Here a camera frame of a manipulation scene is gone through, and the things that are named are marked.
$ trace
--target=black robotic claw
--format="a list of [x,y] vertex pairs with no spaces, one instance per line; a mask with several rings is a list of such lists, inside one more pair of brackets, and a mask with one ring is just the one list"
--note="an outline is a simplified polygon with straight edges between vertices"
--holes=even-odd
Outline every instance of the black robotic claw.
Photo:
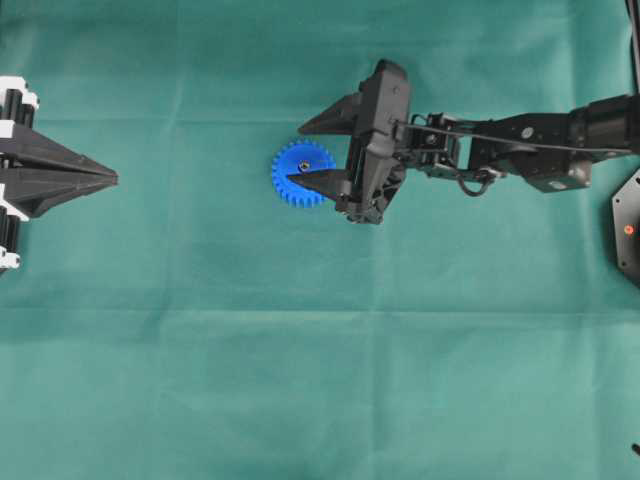
[[0,77],[0,274],[20,266],[21,222],[118,184],[118,175],[32,130],[38,99],[24,79]]
[[[350,221],[379,224],[408,168],[454,180],[470,196],[482,195],[508,173],[542,192],[558,192],[589,187],[594,163],[640,152],[638,96],[595,102],[568,114],[480,122],[430,114],[408,121],[410,92],[406,72],[381,60],[357,93],[299,129],[350,135],[345,169],[289,178],[334,200]],[[472,139],[467,168],[459,166],[461,137]]]

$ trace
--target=metal bracket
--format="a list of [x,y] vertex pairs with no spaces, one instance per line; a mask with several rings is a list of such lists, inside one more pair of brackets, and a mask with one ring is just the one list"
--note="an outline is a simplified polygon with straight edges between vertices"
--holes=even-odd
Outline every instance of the metal bracket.
[[640,170],[613,196],[618,268],[640,287]]

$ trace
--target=metal screw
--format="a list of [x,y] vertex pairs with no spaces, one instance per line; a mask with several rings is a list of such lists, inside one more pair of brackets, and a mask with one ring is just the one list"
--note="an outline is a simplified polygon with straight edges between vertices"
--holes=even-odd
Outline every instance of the metal screw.
[[521,136],[523,139],[528,140],[533,137],[534,133],[536,133],[536,131],[533,129],[533,127],[527,127],[522,131]]

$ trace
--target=gear teeth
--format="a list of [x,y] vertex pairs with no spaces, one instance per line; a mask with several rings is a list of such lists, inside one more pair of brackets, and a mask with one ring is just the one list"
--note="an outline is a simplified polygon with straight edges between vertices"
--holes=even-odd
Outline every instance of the gear teeth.
[[[300,153],[296,154],[295,151],[295,148],[299,146],[313,147],[317,152],[311,158],[301,158]],[[322,204],[326,199],[317,192],[306,190],[294,184],[287,178],[287,175],[298,172],[298,162],[303,159],[311,161],[311,171],[336,167],[331,153],[323,145],[308,138],[297,139],[289,142],[275,155],[271,162],[271,182],[278,196],[291,206],[313,208]]]

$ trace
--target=black plastic part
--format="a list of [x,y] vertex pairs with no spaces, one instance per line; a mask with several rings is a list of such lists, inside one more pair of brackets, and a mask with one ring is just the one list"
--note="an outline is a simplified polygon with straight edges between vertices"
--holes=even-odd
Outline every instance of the black plastic part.
[[0,247],[7,248],[9,239],[9,215],[7,209],[0,207]]
[[336,202],[336,210],[355,223],[382,222],[383,213],[405,179],[395,158],[409,115],[411,88],[406,72],[381,60],[374,73],[347,95],[300,127],[302,134],[351,136],[346,168],[289,179]]
[[30,218],[118,183],[113,170],[23,125],[14,126],[13,138],[0,139],[0,152],[21,165],[0,169],[5,200]]
[[[0,184],[4,198],[29,218],[75,198],[118,184],[115,171],[32,130],[35,108],[22,103],[20,90],[9,89],[0,120],[12,120],[0,138]],[[21,220],[0,210],[0,245],[18,253]],[[0,269],[0,275],[7,269]]]
[[618,267],[640,287],[640,170],[613,196]]
[[18,237],[20,236],[20,219],[9,215],[9,228],[7,233],[7,252],[18,253]]

